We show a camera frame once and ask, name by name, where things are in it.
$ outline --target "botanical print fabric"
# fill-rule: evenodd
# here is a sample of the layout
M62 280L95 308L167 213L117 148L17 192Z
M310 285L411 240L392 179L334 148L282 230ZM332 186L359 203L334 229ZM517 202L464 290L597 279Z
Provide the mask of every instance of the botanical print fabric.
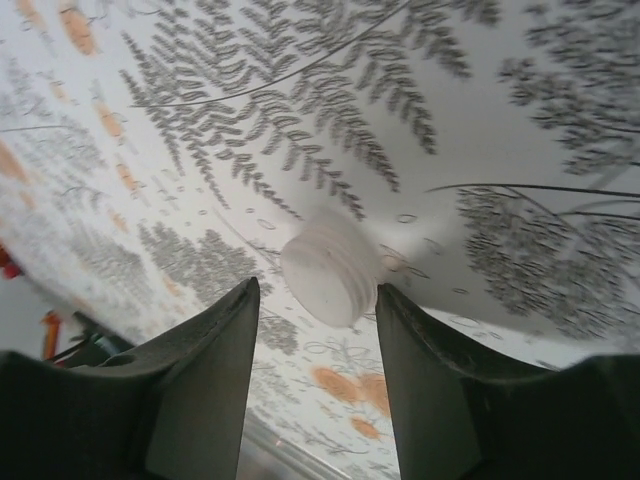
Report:
M316 323L279 252L322 205L479 342L559 368L640 350L637 0L0 4L0 235L142 342L247 276L249 408L398 478L375 316Z

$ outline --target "patterned fabric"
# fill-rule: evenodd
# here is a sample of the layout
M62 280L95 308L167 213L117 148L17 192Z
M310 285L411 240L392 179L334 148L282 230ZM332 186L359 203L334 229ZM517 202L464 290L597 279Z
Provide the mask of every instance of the patterned fabric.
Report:
M282 246L331 205L492 348L639 351L639 19L637 0L2 2L2 242L134 342L257 276L249 407L354 479L398 478L375 316L309 318Z

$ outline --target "white bottle cap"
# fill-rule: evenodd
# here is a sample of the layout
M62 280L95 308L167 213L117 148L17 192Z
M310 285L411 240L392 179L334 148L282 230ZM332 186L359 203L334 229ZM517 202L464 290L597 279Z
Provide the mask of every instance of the white bottle cap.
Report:
M282 249L285 281L316 319L350 327L373 308L380 262L358 229L339 214L323 210Z

